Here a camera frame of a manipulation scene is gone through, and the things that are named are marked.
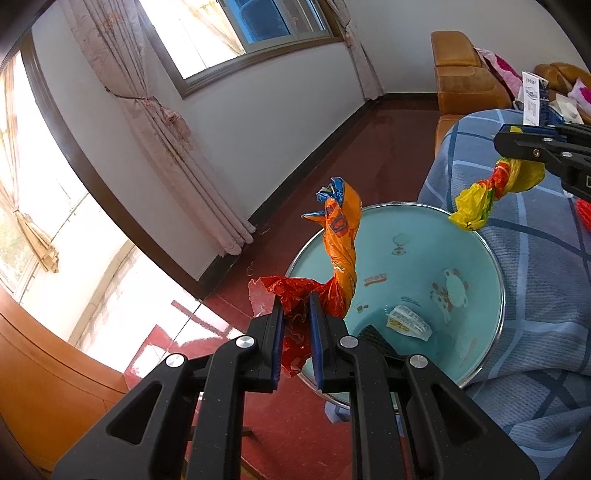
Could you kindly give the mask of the blue plaid tablecloth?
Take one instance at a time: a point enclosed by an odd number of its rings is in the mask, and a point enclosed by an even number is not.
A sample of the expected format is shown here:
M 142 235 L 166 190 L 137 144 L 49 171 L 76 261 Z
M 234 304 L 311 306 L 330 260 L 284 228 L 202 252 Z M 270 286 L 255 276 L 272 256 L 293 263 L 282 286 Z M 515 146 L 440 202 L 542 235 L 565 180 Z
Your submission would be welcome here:
M 518 112 L 486 110 L 445 135 L 419 203 L 448 213 L 498 160 L 494 136 Z M 478 232 L 506 293 L 503 329 L 468 395 L 544 479 L 590 475 L 590 236 L 558 178 L 497 202 Z

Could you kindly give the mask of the wood framed window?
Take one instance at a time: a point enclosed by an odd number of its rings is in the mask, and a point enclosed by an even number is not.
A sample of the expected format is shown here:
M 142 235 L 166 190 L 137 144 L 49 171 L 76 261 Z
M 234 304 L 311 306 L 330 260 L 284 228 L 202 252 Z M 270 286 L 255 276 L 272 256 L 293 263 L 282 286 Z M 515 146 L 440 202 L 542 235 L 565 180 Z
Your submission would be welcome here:
M 328 2 L 138 1 L 147 38 L 181 97 L 267 60 L 342 41 Z

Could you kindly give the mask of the pink right curtain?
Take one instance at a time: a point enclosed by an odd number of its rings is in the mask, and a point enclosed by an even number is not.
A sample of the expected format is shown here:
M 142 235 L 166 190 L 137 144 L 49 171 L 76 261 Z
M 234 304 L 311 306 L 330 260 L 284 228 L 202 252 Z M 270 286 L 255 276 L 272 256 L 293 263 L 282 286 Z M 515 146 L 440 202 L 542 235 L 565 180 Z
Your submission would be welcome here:
M 328 0 L 327 3 L 332 13 L 335 14 L 342 37 L 349 48 L 349 55 L 351 55 L 353 66 L 356 69 L 363 97 L 366 100 L 377 100 L 385 94 L 385 91 L 372 60 L 363 46 L 356 23 L 349 13 L 349 7 L 344 0 Z

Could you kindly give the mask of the white printed wrapper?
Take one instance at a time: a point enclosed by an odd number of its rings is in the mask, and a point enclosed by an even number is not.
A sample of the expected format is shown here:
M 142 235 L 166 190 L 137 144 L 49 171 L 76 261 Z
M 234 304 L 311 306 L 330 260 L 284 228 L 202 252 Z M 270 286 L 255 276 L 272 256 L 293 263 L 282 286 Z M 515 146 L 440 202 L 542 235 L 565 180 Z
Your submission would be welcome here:
M 429 341 L 433 334 L 431 326 L 405 305 L 394 307 L 388 314 L 387 327 L 401 335 L 425 342 Z

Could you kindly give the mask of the orange red snack bag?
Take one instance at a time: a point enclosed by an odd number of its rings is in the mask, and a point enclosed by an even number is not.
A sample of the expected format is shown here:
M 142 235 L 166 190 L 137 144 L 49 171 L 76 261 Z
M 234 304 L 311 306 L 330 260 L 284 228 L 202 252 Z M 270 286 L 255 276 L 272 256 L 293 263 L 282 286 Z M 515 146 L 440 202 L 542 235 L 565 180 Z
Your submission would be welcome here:
M 304 214 L 304 219 L 324 228 L 322 241 L 332 264 L 332 278 L 321 283 L 307 278 L 264 276 L 249 281 L 249 301 L 254 316 L 269 314 L 273 303 L 283 307 L 284 337 L 280 366 L 293 377 L 311 357 L 311 294 L 318 294 L 322 312 L 345 317 L 356 292 L 355 240 L 362 219 L 362 201 L 341 177 L 332 177 L 318 190 L 322 210 Z

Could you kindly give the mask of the pink left curtain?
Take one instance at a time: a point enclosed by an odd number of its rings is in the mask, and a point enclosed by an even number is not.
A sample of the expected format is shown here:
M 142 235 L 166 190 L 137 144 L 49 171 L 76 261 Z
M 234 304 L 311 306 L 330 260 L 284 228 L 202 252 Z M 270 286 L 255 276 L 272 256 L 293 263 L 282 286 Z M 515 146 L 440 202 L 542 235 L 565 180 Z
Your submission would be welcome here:
M 153 94 L 146 36 L 133 1 L 63 1 L 80 50 L 126 116 L 147 161 L 219 256 L 238 256 L 254 227 L 221 195 L 182 115 Z

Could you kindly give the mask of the brown leather chaise sofa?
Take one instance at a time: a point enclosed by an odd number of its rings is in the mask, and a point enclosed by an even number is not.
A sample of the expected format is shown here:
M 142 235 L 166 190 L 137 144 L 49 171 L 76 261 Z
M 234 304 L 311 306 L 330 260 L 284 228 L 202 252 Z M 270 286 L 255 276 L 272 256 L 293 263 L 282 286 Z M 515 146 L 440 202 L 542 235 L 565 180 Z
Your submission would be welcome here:
M 431 33 L 440 118 L 435 154 L 448 131 L 464 116 L 512 106 L 508 89 L 460 31 Z

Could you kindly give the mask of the teal cartoon trash bin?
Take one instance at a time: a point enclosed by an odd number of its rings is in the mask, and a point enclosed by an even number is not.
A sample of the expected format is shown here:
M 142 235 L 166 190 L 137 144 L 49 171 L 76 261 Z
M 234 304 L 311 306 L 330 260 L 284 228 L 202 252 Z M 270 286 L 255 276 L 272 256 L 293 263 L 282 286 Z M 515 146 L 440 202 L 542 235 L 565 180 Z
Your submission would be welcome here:
M 464 387 L 482 370 L 503 329 L 506 293 L 492 249 L 446 211 L 392 202 L 363 209 L 356 235 L 356 293 L 349 334 L 372 325 L 402 355 L 422 354 Z M 389 313 L 404 305 L 432 330 L 429 340 L 396 332 Z

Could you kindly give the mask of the blue Look milk carton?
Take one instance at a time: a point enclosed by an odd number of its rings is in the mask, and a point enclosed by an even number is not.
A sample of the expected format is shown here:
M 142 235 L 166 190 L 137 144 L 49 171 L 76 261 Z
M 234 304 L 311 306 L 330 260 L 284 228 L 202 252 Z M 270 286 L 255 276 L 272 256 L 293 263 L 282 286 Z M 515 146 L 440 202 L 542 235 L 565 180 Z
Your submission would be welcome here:
M 567 96 L 557 93 L 555 99 L 549 103 L 549 109 L 552 124 L 584 124 L 577 103 Z

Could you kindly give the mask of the pink curtain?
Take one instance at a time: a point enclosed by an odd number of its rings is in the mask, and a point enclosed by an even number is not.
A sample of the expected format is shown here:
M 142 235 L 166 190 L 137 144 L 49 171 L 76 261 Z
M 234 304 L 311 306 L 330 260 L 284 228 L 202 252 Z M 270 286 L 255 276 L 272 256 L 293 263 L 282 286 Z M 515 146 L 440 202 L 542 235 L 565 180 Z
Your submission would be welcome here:
M 349 7 L 344 0 L 328 0 L 327 3 L 332 13 L 335 14 L 342 37 L 349 48 L 349 55 L 351 55 L 353 66 L 356 69 L 363 97 L 366 100 L 377 100 L 385 94 L 385 91 L 372 60 L 363 46 L 356 23 L 349 13 Z
M 254 227 L 221 195 L 182 115 L 153 94 L 146 36 L 133 1 L 63 1 L 80 50 L 126 116 L 147 161 L 219 256 L 238 256 Z

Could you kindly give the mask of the pink floral pillow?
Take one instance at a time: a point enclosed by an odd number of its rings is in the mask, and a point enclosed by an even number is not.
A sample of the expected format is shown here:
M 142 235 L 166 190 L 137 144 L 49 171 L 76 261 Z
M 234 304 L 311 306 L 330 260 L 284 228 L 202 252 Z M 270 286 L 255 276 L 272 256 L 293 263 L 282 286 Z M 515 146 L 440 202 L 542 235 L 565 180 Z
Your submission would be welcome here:
M 522 89 L 522 76 L 518 74 L 506 60 L 496 53 L 481 48 L 476 48 L 476 52 L 496 78 L 504 85 L 510 97 L 515 100 Z
M 591 116 L 591 89 L 583 82 L 581 78 L 576 80 L 568 97 L 574 100 L 577 107 L 587 116 Z

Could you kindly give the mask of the tall dark blue milk carton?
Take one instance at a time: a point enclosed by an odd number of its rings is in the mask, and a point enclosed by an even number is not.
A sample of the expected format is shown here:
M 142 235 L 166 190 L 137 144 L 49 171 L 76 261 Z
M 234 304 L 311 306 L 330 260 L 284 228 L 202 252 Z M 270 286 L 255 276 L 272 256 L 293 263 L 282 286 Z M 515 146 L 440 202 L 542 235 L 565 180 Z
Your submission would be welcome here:
M 549 82 L 534 73 L 522 72 L 523 124 L 545 126 L 549 111 Z

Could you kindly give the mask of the yellow plastic bag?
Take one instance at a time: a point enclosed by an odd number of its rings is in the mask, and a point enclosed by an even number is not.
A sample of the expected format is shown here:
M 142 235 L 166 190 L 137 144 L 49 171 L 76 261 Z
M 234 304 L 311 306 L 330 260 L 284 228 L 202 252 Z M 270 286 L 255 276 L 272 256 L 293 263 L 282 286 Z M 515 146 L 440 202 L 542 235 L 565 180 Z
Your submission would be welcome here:
M 508 194 L 529 191 L 545 178 L 542 163 L 501 157 L 491 175 L 473 183 L 456 198 L 450 221 L 465 231 L 478 231 L 489 220 L 494 204 Z

